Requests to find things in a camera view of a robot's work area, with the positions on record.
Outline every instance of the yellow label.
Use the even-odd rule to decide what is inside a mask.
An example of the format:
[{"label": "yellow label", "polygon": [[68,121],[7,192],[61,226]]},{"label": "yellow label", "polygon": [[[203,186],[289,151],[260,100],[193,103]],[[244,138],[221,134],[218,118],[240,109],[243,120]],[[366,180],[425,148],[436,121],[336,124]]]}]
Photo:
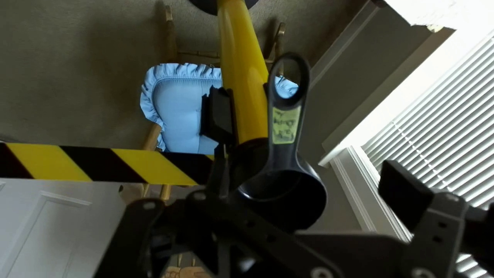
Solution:
[{"label": "yellow label", "polygon": [[300,106],[295,109],[278,109],[274,106],[274,134],[275,145],[294,143],[297,138],[297,128],[300,120]]}]

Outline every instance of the white window blind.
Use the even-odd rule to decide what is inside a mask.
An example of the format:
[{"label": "white window blind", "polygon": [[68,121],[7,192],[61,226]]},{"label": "white window blind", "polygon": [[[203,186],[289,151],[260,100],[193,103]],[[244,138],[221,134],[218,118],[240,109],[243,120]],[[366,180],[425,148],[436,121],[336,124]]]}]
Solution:
[{"label": "white window blind", "polygon": [[[494,202],[493,35],[363,149],[379,169],[396,158],[436,191],[454,191],[482,208]],[[459,257],[459,270],[488,276],[468,254]]]}]

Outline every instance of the black and yellow stripe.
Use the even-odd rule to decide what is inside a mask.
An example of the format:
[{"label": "black and yellow stripe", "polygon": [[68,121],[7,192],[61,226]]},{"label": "black and yellow stripe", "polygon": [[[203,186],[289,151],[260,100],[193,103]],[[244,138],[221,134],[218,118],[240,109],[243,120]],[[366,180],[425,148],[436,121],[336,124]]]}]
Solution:
[{"label": "black and yellow stripe", "polygon": [[0,143],[0,177],[198,185],[212,163],[203,154]]}]

